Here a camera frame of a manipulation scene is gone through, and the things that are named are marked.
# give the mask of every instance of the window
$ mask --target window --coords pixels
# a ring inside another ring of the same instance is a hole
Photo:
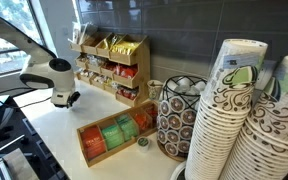
[[[44,45],[30,0],[0,0],[0,17]],[[20,70],[26,57],[25,52],[0,38],[0,74]]]

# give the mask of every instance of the gray tile wall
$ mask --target gray tile wall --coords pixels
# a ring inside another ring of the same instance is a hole
[[[82,22],[101,31],[146,34],[151,76],[208,77],[224,39],[269,44],[265,59],[288,55],[288,1],[76,0]]]

